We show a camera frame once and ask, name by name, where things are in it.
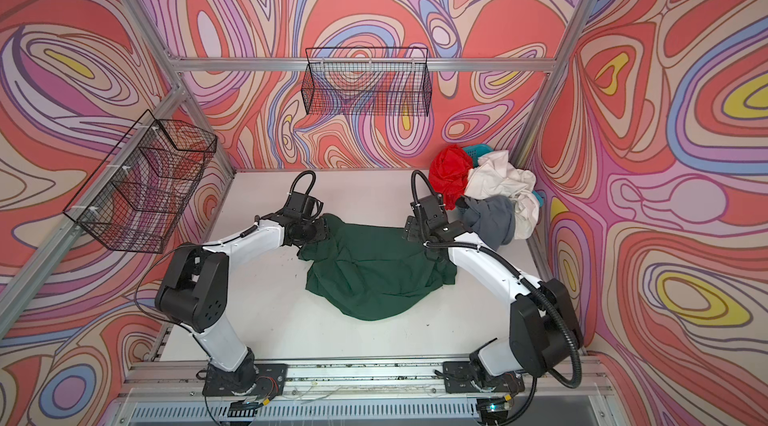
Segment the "green t shirt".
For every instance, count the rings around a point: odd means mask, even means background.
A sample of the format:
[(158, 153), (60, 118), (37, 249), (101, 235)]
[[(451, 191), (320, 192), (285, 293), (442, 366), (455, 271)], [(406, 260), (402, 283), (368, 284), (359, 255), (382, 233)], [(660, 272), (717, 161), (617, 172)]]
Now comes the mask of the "green t shirt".
[(298, 252), (311, 264), (305, 289), (346, 316), (384, 320), (456, 283), (452, 262), (406, 241), (397, 228), (346, 223), (331, 214), (323, 218), (327, 238)]

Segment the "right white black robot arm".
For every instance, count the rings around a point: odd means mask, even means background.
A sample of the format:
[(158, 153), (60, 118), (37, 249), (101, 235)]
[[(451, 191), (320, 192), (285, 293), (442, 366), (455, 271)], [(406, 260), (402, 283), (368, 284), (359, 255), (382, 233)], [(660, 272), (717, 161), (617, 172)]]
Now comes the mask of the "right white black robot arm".
[(459, 221), (451, 222), (440, 197), (411, 202), (405, 236), (469, 273), (509, 308), (506, 340), (492, 340), (470, 355), (475, 375), (496, 378), (526, 373), (552, 376), (575, 389), (582, 383), (583, 345), (576, 314), (565, 286), (529, 275), (492, 250)]

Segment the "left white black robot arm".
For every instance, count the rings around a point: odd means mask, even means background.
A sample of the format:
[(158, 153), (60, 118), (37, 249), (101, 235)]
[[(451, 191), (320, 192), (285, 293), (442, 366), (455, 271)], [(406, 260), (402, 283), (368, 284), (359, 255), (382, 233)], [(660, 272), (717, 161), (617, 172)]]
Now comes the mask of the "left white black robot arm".
[(221, 379), (236, 394), (257, 382), (254, 356), (226, 317), (229, 272), (282, 247), (303, 247), (328, 235), (323, 203), (292, 192), (284, 206), (242, 232), (208, 244), (176, 249), (155, 297), (155, 309), (191, 331), (208, 356), (207, 377)]

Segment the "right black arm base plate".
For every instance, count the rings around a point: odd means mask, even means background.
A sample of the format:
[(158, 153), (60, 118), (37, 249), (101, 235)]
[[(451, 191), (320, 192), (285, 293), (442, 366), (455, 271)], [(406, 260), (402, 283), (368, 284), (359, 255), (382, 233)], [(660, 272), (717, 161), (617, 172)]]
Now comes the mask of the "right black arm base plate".
[(449, 394), (485, 393), (516, 396), (526, 391), (520, 375), (504, 373), (491, 376), (479, 363), (469, 360), (446, 361), (433, 372), (443, 381), (444, 389)]

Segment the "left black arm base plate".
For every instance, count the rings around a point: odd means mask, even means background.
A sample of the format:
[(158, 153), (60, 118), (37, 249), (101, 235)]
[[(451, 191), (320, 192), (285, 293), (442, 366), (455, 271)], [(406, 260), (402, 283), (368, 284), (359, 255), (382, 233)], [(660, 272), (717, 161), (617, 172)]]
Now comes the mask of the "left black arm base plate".
[(202, 394), (205, 397), (256, 396), (273, 399), (283, 393), (288, 365), (261, 363), (225, 372), (208, 364)]

